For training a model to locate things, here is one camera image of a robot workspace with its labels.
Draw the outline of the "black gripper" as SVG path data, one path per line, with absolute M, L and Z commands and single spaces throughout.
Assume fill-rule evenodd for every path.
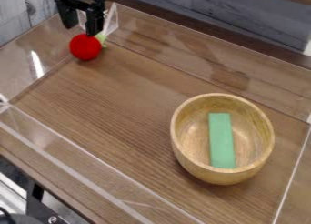
M 78 10 L 87 10 L 87 35 L 95 36 L 103 30 L 106 0 L 55 0 L 67 29 L 78 25 Z

